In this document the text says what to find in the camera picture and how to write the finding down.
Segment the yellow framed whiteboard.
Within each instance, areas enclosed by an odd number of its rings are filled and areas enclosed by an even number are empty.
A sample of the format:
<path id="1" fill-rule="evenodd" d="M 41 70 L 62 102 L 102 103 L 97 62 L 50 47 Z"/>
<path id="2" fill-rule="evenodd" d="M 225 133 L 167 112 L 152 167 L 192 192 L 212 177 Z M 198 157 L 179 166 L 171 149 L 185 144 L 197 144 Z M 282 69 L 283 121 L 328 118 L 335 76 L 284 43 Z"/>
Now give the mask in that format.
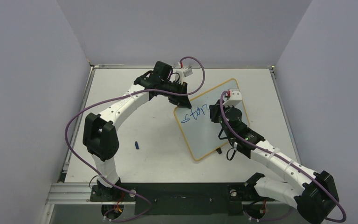
<path id="1" fill-rule="evenodd" d="M 218 138 L 221 126 L 210 120 L 209 105 L 214 105 L 220 99 L 221 93 L 229 89 L 239 89 L 236 79 L 229 79 L 192 98 L 190 100 L 191 109 L 176 107 L 173 111 L 186 145 L 195 161 L 202 160 L 228 143 L 227 140 Z"/>

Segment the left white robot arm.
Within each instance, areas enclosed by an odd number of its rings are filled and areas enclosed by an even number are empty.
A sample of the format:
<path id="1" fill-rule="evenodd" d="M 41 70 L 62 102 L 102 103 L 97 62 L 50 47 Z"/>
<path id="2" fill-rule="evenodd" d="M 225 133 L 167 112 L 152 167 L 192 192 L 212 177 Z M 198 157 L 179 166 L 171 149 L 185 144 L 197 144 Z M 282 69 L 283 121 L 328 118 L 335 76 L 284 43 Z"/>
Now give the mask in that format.
<path id="1" fill-rule="evenodd" d="M 175 80 L 171 81 L 172 67 L 158 61 L 153 70 L 137 77 L 124 99 L 114 102 L 98 114 L 89 113 L 85 118 L 83 144 L 92 155 L 96 169 L 102 174 L 97 179 L 96 194 L 115 201 L 121 196 L 120 178 L 116 171 L 114 155 L 119 149 L 117 131 L 124 121 L 140 106 L 154 96 L 168 97 L 171 104 L 190 109 L 187 83 L 184 78 L 191 75 L 191 68 L 174 71 Z"/>

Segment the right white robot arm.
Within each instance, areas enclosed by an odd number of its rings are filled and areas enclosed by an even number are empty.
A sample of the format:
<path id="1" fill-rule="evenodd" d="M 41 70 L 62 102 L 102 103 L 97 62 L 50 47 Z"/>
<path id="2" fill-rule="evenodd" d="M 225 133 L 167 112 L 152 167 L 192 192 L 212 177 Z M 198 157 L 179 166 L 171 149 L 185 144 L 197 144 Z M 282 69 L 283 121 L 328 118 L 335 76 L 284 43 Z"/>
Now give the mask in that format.
<path id="1" fill-rule="evenodd" d="M 269 198 L 296 209 L 311 224 L 328 220 L 339 202 L 333 177 L 306 168 L 272 146 L 263 136 L 242 122 L 242 112 L 235 107 L 209 106 L 210 120 L 221 126 L 220 139 L 227 139 L 232 149 L 264 165 L 283 181 L 255 173 L 245 181 L 244 193 L 250 199 Z"/>

